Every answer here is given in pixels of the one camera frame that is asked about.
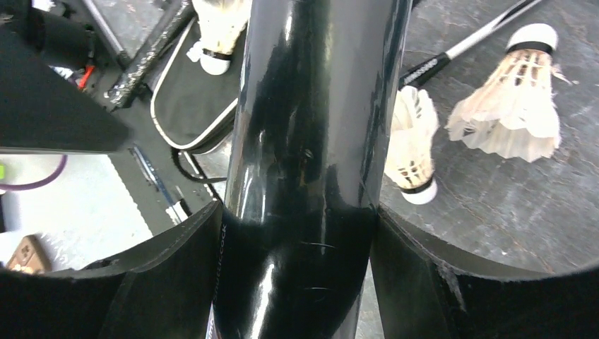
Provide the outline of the white shuttlecock floor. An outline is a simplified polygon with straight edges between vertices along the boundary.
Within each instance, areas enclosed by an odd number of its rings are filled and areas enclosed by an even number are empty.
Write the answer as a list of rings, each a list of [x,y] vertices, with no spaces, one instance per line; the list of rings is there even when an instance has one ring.
[[[454,107],[449,140],[505,159],[552,157],[561,143],[552,79],[566,80],[553,63],[558,41],[546,23],[519,28],[485,83]]]

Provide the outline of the black white shaft racket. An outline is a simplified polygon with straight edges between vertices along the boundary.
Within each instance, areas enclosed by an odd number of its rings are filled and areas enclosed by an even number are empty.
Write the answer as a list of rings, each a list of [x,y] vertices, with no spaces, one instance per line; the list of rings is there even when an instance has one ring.
[[[484,26],[465,37],[460,42],[414,67],[408,69],[399,78],[398,89],[401,90],[405,86],[421,88],[428,80],[437,75],[444,67],[446,67],[456,57],[483,41],[486,37],[502,28],[507,23],[510,23],[515,18],[525,13],[530,8],[539,4],[541,0],[522,0],[505,10],[499,16],[486,23]]]

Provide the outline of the black sport racket bag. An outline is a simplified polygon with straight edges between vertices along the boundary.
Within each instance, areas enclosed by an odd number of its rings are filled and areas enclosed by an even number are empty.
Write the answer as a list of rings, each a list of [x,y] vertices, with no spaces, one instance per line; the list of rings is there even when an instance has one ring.
[[[158,133],[177,150],[209,153],[232,132],[245,33],[229,69],[212,76],[200,64],[201,31],[190,22],[174,45],[153,91],[150,115]]]

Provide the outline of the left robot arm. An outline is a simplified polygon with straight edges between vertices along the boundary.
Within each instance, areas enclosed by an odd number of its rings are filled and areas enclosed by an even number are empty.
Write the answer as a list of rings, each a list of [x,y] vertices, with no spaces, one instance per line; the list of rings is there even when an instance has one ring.
[[[60,76],[82,69],[93,33],[31,1],[1,2],[1,152],[112,153],[131,129]]]

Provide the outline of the black shuttlecock tube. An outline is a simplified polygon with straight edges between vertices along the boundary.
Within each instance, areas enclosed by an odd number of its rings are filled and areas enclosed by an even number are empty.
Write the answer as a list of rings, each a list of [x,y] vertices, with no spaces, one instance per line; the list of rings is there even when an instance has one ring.
[[[218,252],[219,338],[353,338],[411,1],[255,1]]]

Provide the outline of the white shuttlecock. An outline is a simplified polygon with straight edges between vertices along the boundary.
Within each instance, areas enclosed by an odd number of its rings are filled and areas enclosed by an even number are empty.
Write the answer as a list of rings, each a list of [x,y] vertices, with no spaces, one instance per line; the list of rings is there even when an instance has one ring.
[[[384,174],[411,204],[424,205],[437,194],[432,141],[438,128],[426,90],[407,85],[397,92]]]
[[[201,32],[200,64],[206,73],[222,75],[249,21],[252,0],[193,0],[192,5]]]

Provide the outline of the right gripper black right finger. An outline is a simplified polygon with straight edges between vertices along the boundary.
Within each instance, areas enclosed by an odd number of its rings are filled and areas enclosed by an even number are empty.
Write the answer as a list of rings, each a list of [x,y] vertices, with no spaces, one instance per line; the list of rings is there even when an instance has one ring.
[[[597,338],[598,267],[550,275],[425,232],[386,206],[370,262],[386,338]]]

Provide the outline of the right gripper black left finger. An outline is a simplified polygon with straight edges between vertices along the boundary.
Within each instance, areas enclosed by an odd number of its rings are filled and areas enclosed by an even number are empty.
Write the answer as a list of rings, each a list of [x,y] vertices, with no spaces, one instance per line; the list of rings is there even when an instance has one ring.
[[[222,206],[81,270],[1,271],[2,338],[203,338]]]

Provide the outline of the small wooden cube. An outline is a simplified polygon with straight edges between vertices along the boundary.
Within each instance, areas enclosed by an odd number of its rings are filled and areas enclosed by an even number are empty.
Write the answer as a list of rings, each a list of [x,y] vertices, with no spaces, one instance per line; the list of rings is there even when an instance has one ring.
[[[38,275],[50,272],[52,264],[38,238],[31,234],[21,239],[5,268],[24,274]]]

